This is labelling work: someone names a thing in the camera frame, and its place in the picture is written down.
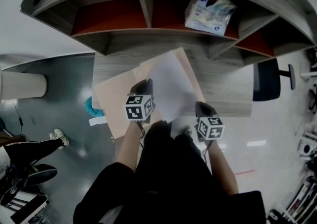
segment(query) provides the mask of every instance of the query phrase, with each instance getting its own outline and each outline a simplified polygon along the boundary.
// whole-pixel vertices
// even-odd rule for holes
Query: black sleeve
[[[135,189],[135,173],[121,163],[106,167],[74,213],[74,224],[98,223],[112,208],[123,205]]]
[[[259,191],[232,195],[228,198],[228,204],[229,223],[266,224],[263,199]]]

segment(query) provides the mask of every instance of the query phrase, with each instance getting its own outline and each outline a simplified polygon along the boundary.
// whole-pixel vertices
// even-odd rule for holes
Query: shoe
[[[181,129],[179,134],[185,134],[185,135],[191,136],[192,135],[192,129],[191,129],[191,127],[189,125],[186,125],[186,126],[184,126]]]
[[[56,139],[56,137],[55,137],[55,133],[50,133],[50,139]]]
[[[69,139],[65,136],[61,129],[54,129],[55,139],[61,139],[63,145],[58,149],[63,149],[65,146],[69,146]]]

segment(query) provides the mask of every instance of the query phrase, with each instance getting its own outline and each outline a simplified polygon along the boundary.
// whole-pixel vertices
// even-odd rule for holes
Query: white cube
[[[219,117],[201,117],[197,132],[206,140],[221,139],[224,125]]]
[[[129,96],[124,105],[125,114],[130,121],[146,120],[153,111],[151,95]]]

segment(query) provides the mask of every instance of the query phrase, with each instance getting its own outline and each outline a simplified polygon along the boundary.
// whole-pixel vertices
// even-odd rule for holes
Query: desk
[[[253,98],[253,65],[242,64],[237,48],[211,60],[207,58],[205,37],[124,34],[112,37],[107,56],[96,53],[93,87],[129,71],[154,56],[183,47],[201,87],[206,102],[220,116],[250,116]],[[92,106],[100,109],[93,91]]]

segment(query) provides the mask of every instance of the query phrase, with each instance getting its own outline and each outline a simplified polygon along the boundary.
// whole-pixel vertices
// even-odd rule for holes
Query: teal cloth
[[[94,116],[94,117],[97,117],[97,116],[103,116],[104,113],[103,113],[103,110],[97,110],[97,109],[93,109],[93,107],[91,106],[92,105],[92,101],[91,101],[91,97],[89,97],[86,101],[85,101],[85,108],[86,108],[86,111]]]

